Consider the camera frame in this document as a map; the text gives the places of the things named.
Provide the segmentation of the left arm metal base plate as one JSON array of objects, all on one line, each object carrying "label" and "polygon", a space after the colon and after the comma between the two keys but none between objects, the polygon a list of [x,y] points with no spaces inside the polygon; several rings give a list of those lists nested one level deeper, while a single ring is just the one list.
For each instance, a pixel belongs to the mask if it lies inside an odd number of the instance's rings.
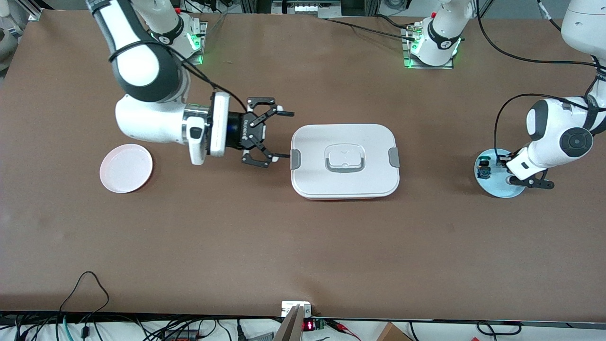
[{"label": "left arm metal base plate", "polygon": [[420,22],[401,29],[403,65],[409,69],[452,69],[461,39],[433,41]]}]

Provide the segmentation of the light blue round plate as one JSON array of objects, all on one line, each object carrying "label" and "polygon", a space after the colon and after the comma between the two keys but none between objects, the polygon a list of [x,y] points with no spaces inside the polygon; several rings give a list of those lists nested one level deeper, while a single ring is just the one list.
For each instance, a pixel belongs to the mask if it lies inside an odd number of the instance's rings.
[{"label": "light blue round plate", "polygon": [[[507,172],[504,172],[502,169],[496,167],[495,158],[496,154],[505,154],[508,151],[504,149],[488,149],[479,154],[476,158],[474,164],[474,176],[479,186],[490,194],[491,196],[498,198],[513,198],[519,196],[524,192],[524,187],[512,186],[506,182],[508,176],[512,176],[507,169]],[[491,177],[489,179],[478,179],[476,176],[476,166],[478,165],[478,158],[481,156],[491,157],[490,166],[491,166]]]}]

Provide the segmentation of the white rack device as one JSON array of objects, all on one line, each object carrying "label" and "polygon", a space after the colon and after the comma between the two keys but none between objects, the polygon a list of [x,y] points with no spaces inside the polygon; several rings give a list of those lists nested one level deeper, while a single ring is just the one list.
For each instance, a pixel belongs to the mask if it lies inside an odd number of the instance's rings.
[{"label": "white rack device", "polygon": [[307,14],[319,18],[340,17],[340,0],[271,0],[271,13]]}]

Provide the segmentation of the red clip lead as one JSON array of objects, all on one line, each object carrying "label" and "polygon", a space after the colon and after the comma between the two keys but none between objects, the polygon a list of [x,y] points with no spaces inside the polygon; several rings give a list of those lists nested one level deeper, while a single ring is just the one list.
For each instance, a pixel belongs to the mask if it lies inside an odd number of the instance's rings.
[{"label": "red clip lead", "polygon": [[339,333],[342,333],[342,334],[346,334],[346,335],[350,335],[351,337],[354,337],[357,341],[362,341],[355,333],[351,332],[351,330],[349,330],[349,328],[347,328],[342,323],[336,322],[336,320],[325,319],[325,323],[327,324],[327,326],[329,326],[330,328],[332,328],[336,332],[339,332]]}]

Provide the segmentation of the white metal bracket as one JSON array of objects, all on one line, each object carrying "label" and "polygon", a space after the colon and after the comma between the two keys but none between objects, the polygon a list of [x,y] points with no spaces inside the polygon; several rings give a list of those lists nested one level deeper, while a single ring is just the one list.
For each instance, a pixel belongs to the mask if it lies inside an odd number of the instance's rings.
[{"label": "white metal bracket", "polygon": [[312,304],[310,302],[307,301],[282,301],[281,303],[281,317],[286,317],[286,315],[288,315],[288,313],[290,312],[290,309],[294,308],[295,306],[303,306],[303,310],[304,310],[304,317],[310,318],[312,316]]}]

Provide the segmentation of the pink round plate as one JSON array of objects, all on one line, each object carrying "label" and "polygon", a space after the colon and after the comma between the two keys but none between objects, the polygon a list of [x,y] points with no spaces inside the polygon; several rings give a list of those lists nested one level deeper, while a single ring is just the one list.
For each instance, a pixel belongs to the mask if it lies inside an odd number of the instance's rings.
[{"label": "pink round plate", "polygon": [[153,158],[138,144],[119,145],[103,159],[99,168],[100,182],[107,190],[127,194],[143,187],[153,172]]}]

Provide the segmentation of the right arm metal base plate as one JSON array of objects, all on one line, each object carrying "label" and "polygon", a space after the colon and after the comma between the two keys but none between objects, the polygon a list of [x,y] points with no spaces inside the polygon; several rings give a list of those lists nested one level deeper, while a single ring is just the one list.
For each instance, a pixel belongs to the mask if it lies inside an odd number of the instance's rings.
[{"label": "right arm metal base plate", "polygon": [[178,30],[175,33],[151,31],[150,35],[176,50],[192,64],[202,64],[208,22],[189,16],[181,16],[180,18],[183,19],[180,31]]}]

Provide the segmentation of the brown cardboard box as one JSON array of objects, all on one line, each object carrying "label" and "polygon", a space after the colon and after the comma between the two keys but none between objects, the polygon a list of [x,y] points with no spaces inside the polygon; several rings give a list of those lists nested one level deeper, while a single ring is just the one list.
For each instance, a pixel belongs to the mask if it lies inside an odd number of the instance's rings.
[{"label": "brown cardboard box", "polygon": [[392,322],[387,322],[376,341],[414,341]]}]

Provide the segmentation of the aluminium profile bar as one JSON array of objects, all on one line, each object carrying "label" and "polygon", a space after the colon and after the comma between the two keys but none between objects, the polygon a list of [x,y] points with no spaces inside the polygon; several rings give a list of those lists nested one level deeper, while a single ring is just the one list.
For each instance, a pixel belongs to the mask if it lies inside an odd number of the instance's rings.
[{"label": "aluminium profile bar", "polygon": [[286,309],[286,316],[272,341],[302,341],[303,324],[308,309],[306,304],[294,304]]}]

